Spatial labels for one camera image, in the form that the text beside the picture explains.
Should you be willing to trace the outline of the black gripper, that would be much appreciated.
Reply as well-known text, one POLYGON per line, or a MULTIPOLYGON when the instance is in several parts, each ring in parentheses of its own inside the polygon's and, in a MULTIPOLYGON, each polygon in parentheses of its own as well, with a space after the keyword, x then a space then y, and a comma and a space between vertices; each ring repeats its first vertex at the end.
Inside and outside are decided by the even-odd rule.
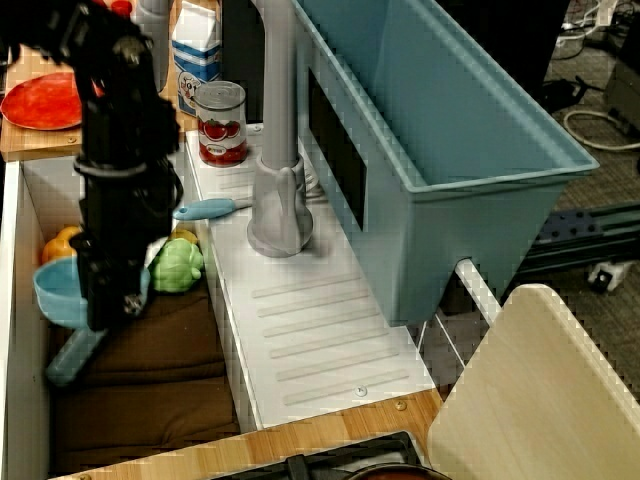
POLYGON ((169 235, 183 186, 166 155, 118 170, 80 154, 74 169, 83 177, 84 197, 79 202, 82 232, 72 246, 78 251, 87 325, 98 332, 107 329, 109 276, 96 251, 124 253, 111 257, 115 315, 120 321, 139 316, 147 302, 147 246, 169 235))

